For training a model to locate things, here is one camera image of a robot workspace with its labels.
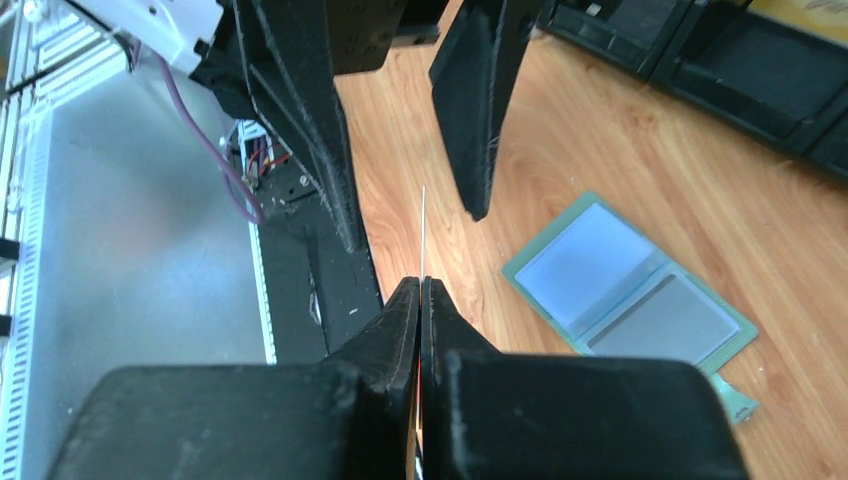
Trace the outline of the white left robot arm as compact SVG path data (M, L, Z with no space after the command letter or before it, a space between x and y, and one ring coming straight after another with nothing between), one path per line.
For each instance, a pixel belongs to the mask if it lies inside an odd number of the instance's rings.
M446 33L443 1L80 1L255 120L317 181L344 248L367 243L345 112L334 80L380 69L391 48L437 42L429 70L443 144L465 210L489 211L503 122L539 1L465 1Z

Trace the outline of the teal leather card holder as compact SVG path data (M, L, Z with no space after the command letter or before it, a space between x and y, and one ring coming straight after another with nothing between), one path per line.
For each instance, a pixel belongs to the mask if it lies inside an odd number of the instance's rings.
M502 273L578 354L683 361L708 377L731 423L758 408L719 374L757 327L596 193L582 194Z

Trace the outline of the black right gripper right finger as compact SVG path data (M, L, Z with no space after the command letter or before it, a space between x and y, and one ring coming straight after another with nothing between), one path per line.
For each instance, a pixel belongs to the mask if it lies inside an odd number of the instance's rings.
M718 395L679 361L498 351L422 285L428 479L746 479Z

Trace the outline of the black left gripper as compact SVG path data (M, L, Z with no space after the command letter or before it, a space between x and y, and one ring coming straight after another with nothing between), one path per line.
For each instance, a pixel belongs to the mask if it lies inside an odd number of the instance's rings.
M337 75L432 44L444 1L223 1L192 81L233 118L283 139L318 183L344 248L366 246ZM475 221L489 212L503 122L542 1L464 1L429 70L453 178Z

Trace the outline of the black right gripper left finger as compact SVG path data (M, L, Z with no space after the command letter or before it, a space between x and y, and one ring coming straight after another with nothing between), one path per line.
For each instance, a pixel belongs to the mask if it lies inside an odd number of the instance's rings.
M313 364L127 367L68 430L52 479L411 479L420 281Z

